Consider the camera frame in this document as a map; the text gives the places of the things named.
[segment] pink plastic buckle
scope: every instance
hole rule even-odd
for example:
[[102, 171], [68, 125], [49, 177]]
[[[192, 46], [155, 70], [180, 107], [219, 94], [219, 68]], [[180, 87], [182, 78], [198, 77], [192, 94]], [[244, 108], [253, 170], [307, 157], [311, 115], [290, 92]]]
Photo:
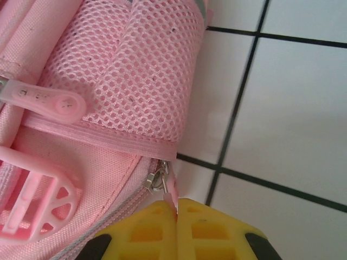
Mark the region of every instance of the pink plastic buckle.
[[[29, 172], [8, 217], [0, 225], [1, 244], [18, 245], [41, 240], [71, 220], [78, 205], [78, 197], [75, 187], [61, 168], [42, 158], [2, 146], [0, 160]], [[38, 188], [42, 189], [40, 181], [43, 179], [49, 181], [44, 187], [45, 193], [33, 209], [31, 202]], [[28, 209], [32, 215], [23, 224]]]

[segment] white tile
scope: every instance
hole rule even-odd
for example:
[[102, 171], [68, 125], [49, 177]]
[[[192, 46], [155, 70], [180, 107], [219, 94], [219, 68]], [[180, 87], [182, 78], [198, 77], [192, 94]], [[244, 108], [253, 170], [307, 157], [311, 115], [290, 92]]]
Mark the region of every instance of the white tile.
[[180, 153], [217, 162], [252, 37], [207, 31]]
[[347, 42], [346, 0], [271, 0], [263, 32]]
[[260, 229], [283, 260], [346, 259], [346, 213], [224, 174], [212, 207]]
[[261, 39], [225, 166], [347, 204], [347, 51]]
[[264, 0], [211, 0], [211, 26], [256, 31]]
[[[181, 160], [173, 163], [173, 170], [177, 177], [179, 196], [205, 203], [213, 177], [213, 171]], [[162, 192], [150, 195], [141, 203], [138, 210], [147, 207], [156, 200], [162, 199]]]

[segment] yellow plastic object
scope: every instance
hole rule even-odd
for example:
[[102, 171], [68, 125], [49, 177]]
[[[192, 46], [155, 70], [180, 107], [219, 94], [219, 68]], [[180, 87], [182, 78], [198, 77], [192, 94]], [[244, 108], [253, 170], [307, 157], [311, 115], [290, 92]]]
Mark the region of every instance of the yellow plastic object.
[[157, 201], [95, 235], [76, 260], [281, 260], [258, 229], [190, 199]]
[[258, 229], [190, 199], [178, 203], [178, 260], [257, 260], [245, 238]]

